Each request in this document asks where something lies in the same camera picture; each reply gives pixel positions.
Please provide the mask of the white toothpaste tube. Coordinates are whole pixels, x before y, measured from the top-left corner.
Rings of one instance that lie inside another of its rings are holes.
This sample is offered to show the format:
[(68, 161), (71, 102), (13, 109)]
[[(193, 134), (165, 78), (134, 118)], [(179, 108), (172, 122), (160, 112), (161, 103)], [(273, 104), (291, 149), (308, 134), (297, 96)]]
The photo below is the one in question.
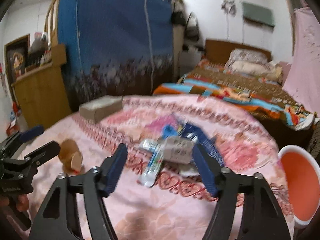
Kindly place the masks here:
[(163, 162), (163, 144), (155, 140), (144, 139), (139, 146), (151, 152), (152, 156), (138, 181), (143, 186), (152, 187)]

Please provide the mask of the grey printed small carton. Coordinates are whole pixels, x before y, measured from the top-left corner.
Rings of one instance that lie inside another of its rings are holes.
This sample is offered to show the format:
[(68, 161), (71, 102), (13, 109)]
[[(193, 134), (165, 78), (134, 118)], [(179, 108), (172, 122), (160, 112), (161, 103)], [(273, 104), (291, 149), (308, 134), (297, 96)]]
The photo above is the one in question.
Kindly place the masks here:
[(163, 158), (166, 161), (189, 164), (193, 159), (193, 147), (195, 143), (182, 137), (168, 137), (162, 146)]

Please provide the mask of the dark blue striped packet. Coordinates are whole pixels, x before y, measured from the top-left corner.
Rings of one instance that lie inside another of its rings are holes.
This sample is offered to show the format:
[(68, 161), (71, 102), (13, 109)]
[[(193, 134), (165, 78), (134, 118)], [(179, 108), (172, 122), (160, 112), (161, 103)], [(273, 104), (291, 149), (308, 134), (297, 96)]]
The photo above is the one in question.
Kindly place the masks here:
[(195, 144), (201, 144), (210, 157), (215, 158), (221, 166), (225, 165), (223, 157), (215, 146), (215, 142), (210, 140), (199, 127), (191, 123), (186, 123), (180, 131), (180, 136)]

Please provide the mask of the blue wrapper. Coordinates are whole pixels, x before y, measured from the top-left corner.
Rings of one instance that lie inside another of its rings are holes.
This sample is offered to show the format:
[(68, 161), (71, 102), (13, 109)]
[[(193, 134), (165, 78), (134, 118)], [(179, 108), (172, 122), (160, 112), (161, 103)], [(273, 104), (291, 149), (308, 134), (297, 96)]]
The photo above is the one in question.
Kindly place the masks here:
[(162, 139), (167, 139), (169, 137), (179, 137), (180, 128), (178, 126), (165, 125), (162, 128)]

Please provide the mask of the brown paper cup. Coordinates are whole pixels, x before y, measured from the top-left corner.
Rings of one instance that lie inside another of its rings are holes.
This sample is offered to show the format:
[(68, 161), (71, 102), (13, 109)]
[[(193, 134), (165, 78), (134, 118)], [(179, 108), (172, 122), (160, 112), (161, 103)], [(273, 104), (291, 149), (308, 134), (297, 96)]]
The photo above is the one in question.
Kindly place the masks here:
[(73, 139), (66, 139), (60, 144), (58, 154), (63, 170), (69, 174), (80, 174), (82, 167), (82, 153)]

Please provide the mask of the framed cartoon picture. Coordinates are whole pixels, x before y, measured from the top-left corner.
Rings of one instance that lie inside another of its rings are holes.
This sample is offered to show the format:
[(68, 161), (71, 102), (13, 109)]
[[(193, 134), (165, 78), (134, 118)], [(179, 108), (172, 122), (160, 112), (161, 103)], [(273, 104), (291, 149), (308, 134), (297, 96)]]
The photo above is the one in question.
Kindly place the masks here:
[(15, 101), (12, 84), (25, 73), (30, 35), (24, 35), (4, 46), (5, 69), (12, 101)]

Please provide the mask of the pink floral quilt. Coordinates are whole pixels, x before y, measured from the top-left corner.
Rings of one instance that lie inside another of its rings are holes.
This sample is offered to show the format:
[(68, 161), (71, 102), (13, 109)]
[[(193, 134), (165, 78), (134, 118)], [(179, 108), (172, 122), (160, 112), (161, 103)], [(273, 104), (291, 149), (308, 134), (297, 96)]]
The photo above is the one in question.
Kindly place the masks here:
[(285, 173), (278, 146), (263, 125), (246, 111), (222, 100), (197, 95), (128, 96), (123, 108), (98, 124), (72, 114), (47, 129), (22, 154), (54, 140), (74, 140), (82, 168), (99, 166), (119, 143), (128, 146), (128, 159), (114, 193), (105, 199), (119, 239), (201, 239), (217, 200), (199, 178), (183, 177), (176, 164), (164, 162), (153, 187), (138, 183), (150, 154), (139, 148), (144, 139), (157, 140), (162, 127), (176, 119), (202, 129), (212, 139), (226, 165), (236, 173), (261, 173), (268, 181), (294, 231)]

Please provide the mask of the blue fabric wardrobe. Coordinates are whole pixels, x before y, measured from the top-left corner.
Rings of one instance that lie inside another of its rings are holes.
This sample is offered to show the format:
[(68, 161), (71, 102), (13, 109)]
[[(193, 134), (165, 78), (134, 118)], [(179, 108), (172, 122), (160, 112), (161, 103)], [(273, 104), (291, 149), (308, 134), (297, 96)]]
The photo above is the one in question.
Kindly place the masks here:
[(105, 95), (151, 95), (174, 71), (171, 0), (59, 0), (72, 111)]

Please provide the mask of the pink hanging sheet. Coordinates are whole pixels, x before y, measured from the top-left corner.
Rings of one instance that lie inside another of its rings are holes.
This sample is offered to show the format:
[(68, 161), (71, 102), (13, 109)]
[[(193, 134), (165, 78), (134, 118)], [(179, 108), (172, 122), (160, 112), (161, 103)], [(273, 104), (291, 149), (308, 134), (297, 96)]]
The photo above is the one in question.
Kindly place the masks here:
[(296, 10), (295, 19), (295, 50), (283, 90), (319, 113), (319, 22), (310, 8)]

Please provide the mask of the colourful cartoon bed blanket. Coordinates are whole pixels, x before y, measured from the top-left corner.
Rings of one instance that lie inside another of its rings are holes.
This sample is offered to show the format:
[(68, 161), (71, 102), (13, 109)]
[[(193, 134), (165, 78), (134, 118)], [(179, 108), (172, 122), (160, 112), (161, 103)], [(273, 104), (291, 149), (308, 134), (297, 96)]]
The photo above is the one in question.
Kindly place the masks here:
[(236, 72), (207, 59), (202, 59), (178, 83), (161, 84), (154, 94), (214, 96), (248, 111), (259, 121), (282, 123), (295, 131), (307, 130), (319, 123), (318, 114), (307, 111), (282, 90), (279, 83), (261, 75)]

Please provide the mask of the floral pillow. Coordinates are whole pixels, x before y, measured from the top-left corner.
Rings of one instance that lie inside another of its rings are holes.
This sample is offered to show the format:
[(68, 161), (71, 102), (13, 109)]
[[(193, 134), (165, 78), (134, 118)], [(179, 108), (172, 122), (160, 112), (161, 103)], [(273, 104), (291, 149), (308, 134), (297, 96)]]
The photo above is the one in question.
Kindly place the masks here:
[(234, 49), (225, 64), (225, 69), (254, 77), (283, 83), (283, 68), (274, 61), (268, 61), (265, 54), (248, 49)]

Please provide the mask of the white bedside drawer cabinet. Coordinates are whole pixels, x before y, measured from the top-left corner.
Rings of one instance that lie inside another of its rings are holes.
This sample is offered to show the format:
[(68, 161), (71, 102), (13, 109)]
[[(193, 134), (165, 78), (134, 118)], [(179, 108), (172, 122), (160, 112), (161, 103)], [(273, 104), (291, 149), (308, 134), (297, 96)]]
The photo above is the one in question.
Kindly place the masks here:
[(181, 51), (178, 58), (179, 78), (191, 72), (203, 57), (203, 51)]

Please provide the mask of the wooden bed headboard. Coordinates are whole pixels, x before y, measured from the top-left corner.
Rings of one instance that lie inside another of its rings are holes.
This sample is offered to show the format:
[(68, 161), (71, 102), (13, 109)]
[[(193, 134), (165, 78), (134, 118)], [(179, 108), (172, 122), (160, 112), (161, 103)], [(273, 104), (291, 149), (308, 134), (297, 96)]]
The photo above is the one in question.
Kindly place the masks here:
[(206, 39), (204, 48), (206, 58), (210, 62), (217, 64), (225, 64), (229, 59), (230, 53), (235, 49), (258, 51), (263, 53), (267, 57), (268, 61), (272, 60), (272, 54), (268, 50), (223, 40)]

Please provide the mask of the black hanging handbag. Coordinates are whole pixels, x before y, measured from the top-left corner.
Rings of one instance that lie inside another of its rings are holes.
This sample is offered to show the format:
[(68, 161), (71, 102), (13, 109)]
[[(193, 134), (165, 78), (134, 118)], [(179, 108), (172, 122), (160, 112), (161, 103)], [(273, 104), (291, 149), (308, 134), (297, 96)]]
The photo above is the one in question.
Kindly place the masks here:
[(184, 38), (191, 42), (198, 42), (200, 40), (200, 30), (197, 17), (191, 12), (188, 18), (185, 18), (183, 11), (175, 10), (174, 4), (173, 12), (170, 17), (172, 25), (180, 25), (184, 28)]

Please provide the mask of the grey-green wall panel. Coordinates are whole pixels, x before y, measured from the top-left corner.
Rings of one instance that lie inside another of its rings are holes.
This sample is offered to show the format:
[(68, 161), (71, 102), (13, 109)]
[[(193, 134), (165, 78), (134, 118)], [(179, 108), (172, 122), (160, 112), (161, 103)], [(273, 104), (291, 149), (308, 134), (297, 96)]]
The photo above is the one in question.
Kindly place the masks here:
[(262, 7), (257, 4), (242, 2), (243, 18), (252, 22), (275, 26), (273, 11), (267, 7)]

